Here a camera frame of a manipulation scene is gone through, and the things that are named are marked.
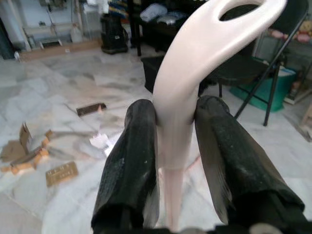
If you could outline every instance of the black machine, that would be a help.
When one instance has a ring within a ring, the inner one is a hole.
[[[127,52],[126,32],[121,26],[120,17],[108,14],[102,15],[101,25],[102,51],[111,55]]]
[[[265,151],[217,97],[197,101],[195,129],[214,208],[224,226],[181,234],[312,234],[304,204]],[[156,114],[133,103],[103,170],[91,226],[94,234],[170,234],[158,218]]]

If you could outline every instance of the torn cardboard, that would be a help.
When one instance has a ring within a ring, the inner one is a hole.
[[[67,181],[78,175],[78,170],[75,162],[68,162],[53,168],[45,173],[47,187]]]
[[[31,135],[26,124],[22,124],[19,131],[19,140],[10,140],[4,146],[0,158],[3,162],[10,162],[20,159],[29,153],[28,146],[31,142]]]

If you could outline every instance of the white marble floor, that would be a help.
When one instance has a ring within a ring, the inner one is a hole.
[[[155,54],[144,46],[143,55]],[[23,64],[0,62],[0,149],[16,139],[26,122],[34,140],[47,130],[105,132],[115,142],[123,129],[127,108],[137,99],[151,99],[144,88],[144,71],[134,50],[106,55],[100,50],[36,60]],[[217,95],[217,88],[207,90]],[[241,104],[227,90],[224,100],[234,113]],[[105,102],[107,110],[79,118],[77,107]],[[292,127],[283,112],[271,114],[263,127],[264,111],[248,106],[239,122],[266,150],[288,185],[306,203],[312,219],[312,144]],[[220,223],[202,170],[195,135],[185,173],[180,228],[211,229]],[[75,148],[77,139],[56,146],[51,156],[18,175],[0,174],[0,233],[87,234],[105,159]],[[45,172],[74,160],[78,177],[47,188]],[[164,224],[161,205],[159,226]]]

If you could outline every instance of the chair leg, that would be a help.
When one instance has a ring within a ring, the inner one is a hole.
[[[279,67],[280,67],[280,63],[277,64],[277,67],[276,67],[275,72],[274,72],[274,77],[273,77],[271,92],[270,92],[270,97],[269,97],[269,103],[268,103],[267,111],[265,114],[263,126],[268,125],[270,111],[271,111],[272,102],[273,102],[273,98],[274,98],[274,94],[275,94],[275,90],[276,90],[277,80],[278,80]]]
[[[222,84],[219,83],[219,98],[222,98]]]
[[[136,51],[137,56],[141,56],[141,41],[140,41],[140,25],[138,23],[135,24],[135,32],[136,32]]]
[[[253,89],[249,93],[248,97],[244,100],[243,104],[238,109],[238,111],[237,111],[236,115],[234,116],[234,118],[238,118],[240,116],[240,114],[243,112],[243,110],[245,109],[247,104],[250,102],[250,100],[252,99],[252,97],[256,93],[257,89],[260,87],[260,85],[263,83],[263,81],[264,81],[264,79],[266,77],[267,77],[267,73],[264,73],[262,75],[261,79],[259,80],[259,82],[253,87]]]

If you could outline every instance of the black folding chair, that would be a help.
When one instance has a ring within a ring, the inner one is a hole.
[[[239,89],[249,93],[247,98],[244,100],[244,103],[237,111],[235,118],[239,117],[239,115],[242,113],[242,111],[249,103],[251,98],[255,97],[268,105],[264,120],[264,126],[268,125],[271,105],[278,79],[278,71],[281,63],[280,61],[281,54],[283,50],[286,48],[286,46],[289,44],[289,42],[292,40],[293,36],[295,35],[300,25],[302,24],[303,20],[305,19],[308,13],[308,7],[309,4],[307,0],[288,0],[285,10],[281,14],[281,16],[277,19],[277,21],[271,26],[271,29],[275,29],[284,34],[288,34],[289,37],[282,44],[277,53],[274,55],[274,58],[272,59],[269,65],[265,65],[264,63],[255,60],[251,56],[243,55],[244,53],[242,52],[244,50],[242,50],[240,53],[237,53],[229,60],[224,62],[222,65],[217,67],[206,78],[219,83],[220,97],[222,97],[222,85],[237,86]],[[230,20],[236,18],[245,13],[248,13],[249,11],[255,8],[256,6],[254,5],[245,5],[234,8],[231,11],[229,11],[226,15],[224,15],[222,20]],[[269,101],[267,101],[264,100],[263,98],[255,96],[255,93],[262,84],[262,82],[268,78],[269,74],[273,74],[273,81]],[[257,83],[252,88],[251,91],[247,91],[239,87],[239,85],[251,83],[254,81],[257,81]]]

